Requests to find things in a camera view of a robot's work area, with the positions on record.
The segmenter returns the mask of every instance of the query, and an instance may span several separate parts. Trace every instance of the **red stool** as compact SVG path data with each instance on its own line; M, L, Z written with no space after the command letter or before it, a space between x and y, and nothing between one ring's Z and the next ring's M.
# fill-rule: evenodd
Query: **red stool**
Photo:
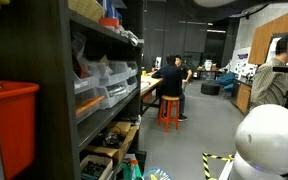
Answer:
M158 125L161 124L161 121L165 121L165 132L168 132L168 124L170 122L174 122L176 125L176 129L178 130L178 116L179 116L179 98L178 97L170 97L170 96L162 96L161 98L161 105L158 115ZM166 108L167 108L167 114L166 117L164 117L164 101L167 101ZM175 103L176 106L176 113L175 118L171 117L171 110L172 105Z

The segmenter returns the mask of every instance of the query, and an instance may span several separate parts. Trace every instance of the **stool leg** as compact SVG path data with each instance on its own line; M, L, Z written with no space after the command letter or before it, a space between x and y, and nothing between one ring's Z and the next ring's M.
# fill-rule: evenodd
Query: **stool leg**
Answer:
M180 115L179 113L179 101L176 101L176 113L175 113L175 124L176 124L176 130L178 130L178 116Z
M167 102L167 115L166 115L166 121L165 121L165 132L168 132L168 125L171 119L171 107L172 107L172 101L168 101Z
M158 121L157 121L158 125L161 124L161 121L163 118L163 112L164 112L164 100L161 98L160 110L159 110Z

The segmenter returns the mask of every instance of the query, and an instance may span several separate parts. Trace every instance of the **person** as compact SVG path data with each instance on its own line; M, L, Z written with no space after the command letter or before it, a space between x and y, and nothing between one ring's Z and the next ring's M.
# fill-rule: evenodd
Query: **person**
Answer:
M253 77L250 109L263 104L284 105L284 95L288 89L288 74L273 72L274 66L287 63L288 35L276 44L275 57L261 65Z
M182 90L182 74L181 70L175 65L175 56L166 57L167 65L156 71L152 78L163 78L161 84L161 95L179 97L179 121L186 121L184 116L185 95Z
M183 91L185 91L186 85L192 76L192 71L186 64L182 63L182 58L180 55L176 55L175 58L176 58L175 61L176 66L181 69L183 80L182 89Z

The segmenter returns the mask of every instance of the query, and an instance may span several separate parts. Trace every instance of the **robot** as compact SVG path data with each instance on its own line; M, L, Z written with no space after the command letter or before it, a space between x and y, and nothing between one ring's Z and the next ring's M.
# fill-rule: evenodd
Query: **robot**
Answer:
M239 125L235 144L230 180L288 179L288 109L272 104L254 108Z

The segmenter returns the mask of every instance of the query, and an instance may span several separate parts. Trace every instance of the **man in black shirt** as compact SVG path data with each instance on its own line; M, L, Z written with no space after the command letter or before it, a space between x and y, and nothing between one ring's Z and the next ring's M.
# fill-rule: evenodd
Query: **man in black shirt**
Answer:
M182 63L182 58L180 55L176 55L175 57L176 57L175 61L176 66L181 69L183 79L182 89L183 91L185 91L186 84L189 82L192 76L192 71L186 64Z
M156 71L152 78L163 78L161 85L161 94L180 98L179 121L187 120L184 116L185 96L182 91L181 70L175 65L175 56L169 55L166 58L167 65Z

